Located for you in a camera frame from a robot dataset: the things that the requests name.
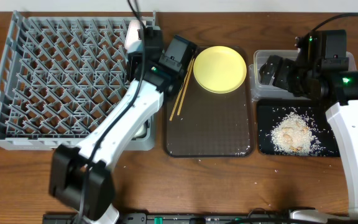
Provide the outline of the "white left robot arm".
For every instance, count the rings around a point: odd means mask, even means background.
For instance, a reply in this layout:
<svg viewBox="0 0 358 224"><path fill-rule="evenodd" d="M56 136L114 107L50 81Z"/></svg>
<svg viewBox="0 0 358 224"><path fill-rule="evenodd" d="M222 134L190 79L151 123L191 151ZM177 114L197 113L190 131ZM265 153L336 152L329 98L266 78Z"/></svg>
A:
<svg viewBox="0 0 358 224"><path fill-rule="evenodd" d="M53 153L49 193L77 210L69 223L116 223L119 212L111 174L136 132L167 98L178 94L197 45L175 35L163 46L160 29L131 29L124 47L134 77L125 96L104 121L75 147Z"/></svg>

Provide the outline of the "yellow plate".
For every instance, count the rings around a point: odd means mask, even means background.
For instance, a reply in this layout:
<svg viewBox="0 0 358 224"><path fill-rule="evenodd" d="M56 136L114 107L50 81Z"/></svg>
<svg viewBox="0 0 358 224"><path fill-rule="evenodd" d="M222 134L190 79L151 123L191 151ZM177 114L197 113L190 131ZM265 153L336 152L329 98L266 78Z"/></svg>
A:
<svg viewBox="0 0 358 224"><path fill-rule="evenodd" d="M212 93L224 94L238 89L246 79L247 65L236 50L213 46L195 59L193 74L198 84Z"/></svg>

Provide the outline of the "pale green cup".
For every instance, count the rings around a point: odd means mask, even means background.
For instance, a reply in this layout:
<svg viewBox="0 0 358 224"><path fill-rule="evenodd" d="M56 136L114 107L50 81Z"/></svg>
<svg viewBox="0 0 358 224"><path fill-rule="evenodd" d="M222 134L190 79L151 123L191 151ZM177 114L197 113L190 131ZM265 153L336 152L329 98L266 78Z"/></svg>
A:
<svg viewBox="0 0 358 224"><path fill-rule="evenodd" d="M139 129L138 131L134 134L134 139L138 139L138 138L144 138L147 134L147 130L149 127L149 122L146 121Z"/></svg>

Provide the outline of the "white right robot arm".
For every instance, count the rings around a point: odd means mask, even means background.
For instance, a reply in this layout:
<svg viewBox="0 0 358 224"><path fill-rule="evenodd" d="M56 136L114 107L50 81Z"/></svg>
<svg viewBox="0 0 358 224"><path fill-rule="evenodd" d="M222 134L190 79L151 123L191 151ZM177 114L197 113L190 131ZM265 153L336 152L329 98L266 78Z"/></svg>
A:
<svg viewBox="0 0 358 224"><path fill-rule="evenodd" d="M321 107L337 142L349 197L347 223L358 223L358 71L349 69L344 30L311 31L297 40L295 60L271 55L256 69L263 85Z"/></svg>

